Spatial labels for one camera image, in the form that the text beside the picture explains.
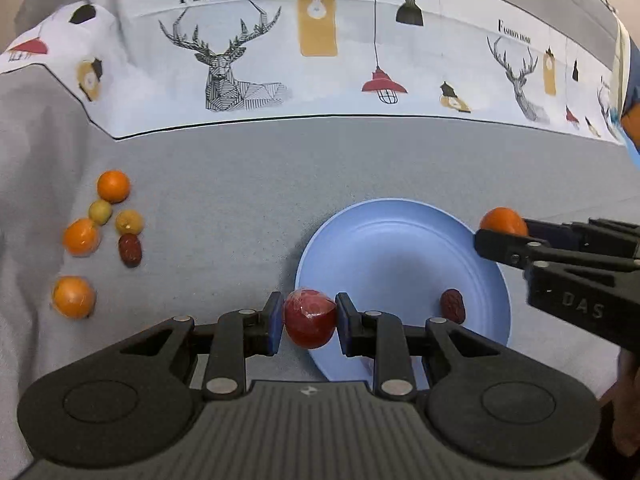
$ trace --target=gray tablecloth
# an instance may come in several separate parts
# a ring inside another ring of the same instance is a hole
[[[260,308],[270,291],[292,289],[310,236],[354,202],[408,197],[472,228],[497,205],[551,221],[640,223],[639,175],[624,148],[500,124],[316,118],[114,142],[32,66],[0,76],[0,139],[0,478],[28,460],[15,407],[34,378],[175,314],[204,323]],[[60,243],[109,168],[131,177],[126,207],[146,217],[145,256],[135,270],[118,259],[112,223],[89,258],[70,258]],[[91,318],[73,322],[50,308],[58,274],[93,282]],[[602,393],[615,377],[616,348],[526,306],[521,273],[505,269],[505,276],[511,346]],[[249,359],[247,372],[321,379],[286,336],[276,357]]]

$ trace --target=orange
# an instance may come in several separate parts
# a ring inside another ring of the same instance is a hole
[[[100,245],[100,229],[90,218],[81,218],[66,228],[62,243],[72,256],[88,256]]]
[[[511,235],[529,236],[529,229],[522,217],[508,207],[497,207],[489,211],[480,221],[481,229]]]
[[[101,199],[117,204],[129,196],[129,177],[119,170],[105,171],[95,186]]]
[[[91,314],[95,305],[95,291],[80,276],[62,276],[51,293],[53,307],[63,316],[82,319]]]

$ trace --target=antler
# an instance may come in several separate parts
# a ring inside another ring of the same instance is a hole
[[[486,39],[486,42],[487,42],[487,45],[489,45],[489,50],[494,55],[495,60],[500,64],[500,66],[503,69],[507,71],[507,78],[509,78],[509,81],[514,81],[516,77],[513,75],[513,70],[511,69],[511,65],[507,63],[507,51],[506,50],[504,51],[504,54],[502,57],[500,57],[500,54],[498,54],[498,42],[501,39],[502,38],[498,38],[497,40],[495,40],[493,48],[491,48],[491,42],[489,41],[489,38]]]
[[[193,31],[193,36],[191,37],[191,41],[187,40],[187,35],[186,34],[182,35],[182,33],[180,31],[180,20],[186,14],[187,10],[189,10],[189,7],[184,9],[182,14],[178,17],[178,19],[174,21],[174,34],[173,35],[169,34],[167,32],[167,30],[164,28],[164,25],[162,24],[162,22],[160,20],[158,20],[158,23],[160,23],[160,28],[162,28],[162,31],[164,32],[164,35],[166,37],[168,37],[169,40],[174,45],[181,46],[182,48],[187,48],[189,50],[196,50],[199,53],[204,54],[204,56],[213,56],[214,53],[209,50],[209,43],[205,43],[204,41],[202,41],[202,40],[200,40],[198,38],[198,26],[197,25],[196,25],[195,30]]]
[[[278,18],[280,17],[280,11],[282,10],[282,7],[279,7],[273,19],[269,23],[267,23],[267,13],[264,12],[264,10],[262,10],[256,4],[254,4],[251,0],[249,0],[249,3],[251,3],[252,6],[254,6],[258,10],[258,12],[260,12],[260,23],[254,25],[254,31],[251,34],[248,34],[248,29],[246,28],[244,21],[240,20],[240,36],[236,36],[233,41],[229,40],[229,48],[225,50],[224,53],[225,56],[229,56],[232,60],[237,59],[238,57],[242,56],[242,54],[244,54],[246,48],[242,46],[243,44],[269,32],[271,30],[271,27],[273,27],[273,25],[275,25],[275,23],[278,21]]]
[[[502,38],[498,38],[497,40],[495,40],[493,48],[491,48],[491,42],[489,41],[489,38],[486,39],[486,42],[489,45],[489,50],[494,55],[495,60],[500,63],[500,65],[507,71],[507,78],[509,79],[509,81],[513,82],[516,80],[516,76],[513,75],[513,69],[511,68],[511,65],[507,63],[507,52],[505,51],[502,56],[498,54],[498,42],[501,39]],[[527,66],[526,60],[522,60],[522,69],[520,69],[520,75],[518,76],[519,81],[523,81],[527,75],[533,74],[534,70],[538,66],[539,58],[537,57],[536,61],[534,62],[529,47],[527,47],[527,51],[529,53],[529,65]]]
[[[520,79],[521,81],[529,74],[533,74],[536,67],[538,66],[539,57],[536,58],[536,62],[533,62],[533,56],[531,55],[531,50],[527,47],[527,52],[529,53],[529,65],[527,66],[527,62],[522,60],[522,69],[520,70]]]

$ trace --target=plate rim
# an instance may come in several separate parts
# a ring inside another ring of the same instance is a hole
[[[453,216],[451,213],[448,213],[446,211],[444,211],[443,209],[440,209],[439,207],[436,207],[434,205],[431,204],[427,204],[426,202],[421,202],[420,200],[413,200],[411,198],[394,198],[394,197],[386,197],[386,198],[371,198],[368,200],[363,200],[361,202],[356,202],[355,204],[351,204],[350,206],[347,206],[343,209],[340,209],[340,211],[336,212],[334,215],[332,215],[330,218],[328,218],[317,230],[316,232],[313,234],[313,236],[309,239],[308,243],[306,244],[305,250],[302,253],[302,256],[300,256],[300,261],[298,263],[298,268],[296,269],[296,280],[294,283],[294,288],[297,289],[300,286],[300,270],[302,269],[302,266],[305,262],[307,253],[310,250],[311,245],[313,244],[313,242],[316,240],[316,237],[319,237],[319,235],[322,233],[322,231],[332,222],[334,221],[334,219],[336,219],[338,216],[346,213],[347,211],[354,209],[356,207],[360,207],[360,206],[364,206],[370,203],[374,203],[374,202],[408,202],[408,203],[413,203],[413,204],[417,204],[420,206],[424,206],[427,207],[429,209],[432,210],[436,210],[439,213],[443,213],[444,215],[450,217],[452,220],[455,220],[456,222],[458,222],[460,225],[462,225],[462,227],[464,227],[467,231],[469,231],[472,235],[474,234],[474,231],[468,226],[466,225],[462,220],[460,220],[459,218],[456,218],[455,216]],[[509,287],[507,286],[507,281],[504,277],[504,273],[502,272],[502,268],[500,267],[500,265],[498,265],[498,263],[493,262],[494,266],[497,268],[498,273],[500,274],[500,277],[502,279],[502,283],[504,285],[504,289],[507,292],[507,302],[509,305],[509,334],[507,336],[507,341],[505,343],[505,346],[510,346],[511,345],[511,335],[513,334],[513,305],[512,305],[512,301],[511,301],[511,293],[509,291]],[[314,361],[314,364],[318,367],[318,369],[322,372],[322,374],[327,378],[327,374],[325,373],[323,367],[321,367],[318,362],[316,361],[316,359],[314,358],[314,352],[312,350],[308,350],[309,355],[311,356],[311,358]]]

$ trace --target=black line border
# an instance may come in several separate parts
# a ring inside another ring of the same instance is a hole
[[[82,102],[82,99],[80,99],[76,94],[74,94],[74,93],[71,91],[71,89],[70,89],[68,86],[66,86],[66,85],[65,85],[65,84],[60,80],[60,78],[59,78],[57,75],[55,75],[55,74],[51,71],[51,69],[50,69],[47,65],[45,65],[44,63],[37,63],[37,62],[29,63],[29,64],[27,64],[27,65],[25,65],[25,66],[21,66],[21,67],[18,67],[18,68],[14,68],[14,69],[12,69],[12,70],[7,70],[6,72],[1,72],[1,73],[0,73],[0,76],[3,76],[4,74],[11,74],[11,73],[14,73],[14,72],[19,72],[20,70],[24,70],[25,68],[28,68],[28,67],[30,67],[30,66],[41,66],[41,67],[43,67],[43,69],[45,69],[47,72],[49,72],[49,74],[53,77],[53,79],[55,79],[55,80],[59,83],[59,85],[60,85],[60,86],[62,86],[62,88],[64,88],[64,89],[68,92],[68,94],[69,94],[69,95],[71,95],[71,97],[72,97],[73,99],[75,99],[75,100],[80,104],[80,106],[82,107],[82,111],[84,112],[84,114],[85,114],[85,116],[86,116],[87,120],[89,121],[89,123],[91,123],[93,126],[95,126],[96,128],[98,128],[98,129],[99,129],[101,132],[103,132],[105,135],[109,136],[109,138],[110,138],[110,139],[116,140],[116,139],[115,139],[115,138],[114,138],[114,137],[113,137],[113,136],[112,136],[112,135],[111,135],[107,130],[105,130],[102,126],[100,126],[100,124],[96,123],[96,122],[91,118],[91,116],[89,115],[89,112],[86,110],[86,107],[84,106],[84,103]]]
[[[189,130],[192,128],[203,128],[205,126],[223,126],[225,124],[243,124],[243,123],[261,123],[265,121],[285,121],[285,120],[296,120],[296,119],[327,119],[327,118],[414,118],[414,119],[442,119],[445,121],[468,121],[472,123],[482,123],[482,124],[500,124],[501,126],[510,126],[512,128],[524,128],[526,130],[536,130],[539,132],[546,132],[548,134],[553,135],[564,135],[569,137],[578,137],[580,139],[585,140],[593,140],[596,142],[606,142],[607,144],[613,144],[617,147],[623,147],[626,149],[626,145],[618,144],[616,142],[610,142],[608,140],[599,140],[593,139],[591,137],[583,137],[576,136],[573,134],[568,134],[565,132],[559,132],[557,130],[547,130],[546,128],[540,128],[538,126],[534,126],[533,124],[514,124],[514,123],[502,123],[500,121],[490,121],[485,119],[471,119],[466,116],[460,117],[450,117],[450,116],[441,116],[441,115],[429,115],[429,114],[306,114],[306,115],[286,115],[286,116],[270,116],[270,117],[254,117],[254,118],[246,118],[246,119],[231,119],[228,121],[207,121],[205,123],[192,123],[192,124],[180,124],[178,126],[167,126],[165,128],[156,128],[155,130],[145,130],[144,132],[136,132],[135,134],[130,134],[122,137],[113,137],[107,130],[105,130],[100,124],[96,123],[91,116],[89,115],[86,107],[82,100],[74,94],[70,88],[68,88],[59,78],[56,76],[47,65],[43,63],[29,63],[28,65],[21,66],[19,68],[15,68],[13,70],[8,70],[7,72],[0,72],[0,76],[4,74],[11,74],[14,72],[19,72],[20,70],[24,70],[30,66],[40,66],[43,67],[52,77],[55,79],[62,88],[64,88],[71,97],[73,97],[82,107],[82,111],[84,112],[87,121],[102,131],[105,135],[107,135],[111,140],[115,142],[120,142],[121,140],[134,139],[136,137],[142,137],[149,134],[158,134],[161,132],[174,132],[177,130]]]

